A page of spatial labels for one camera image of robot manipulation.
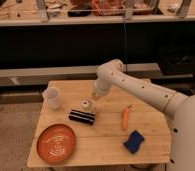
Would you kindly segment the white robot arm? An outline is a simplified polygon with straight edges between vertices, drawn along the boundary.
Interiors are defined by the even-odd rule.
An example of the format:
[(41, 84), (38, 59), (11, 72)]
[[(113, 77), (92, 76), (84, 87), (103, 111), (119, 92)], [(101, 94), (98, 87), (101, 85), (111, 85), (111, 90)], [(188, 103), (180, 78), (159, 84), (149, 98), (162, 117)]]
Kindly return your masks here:
[(93, 95), (101, 98), (116, 85), (173, 118), (170, 161), (167, 171), (195, 171), (195, 95), (187, 96), (123, 72), (119, 59), (100, 65)]

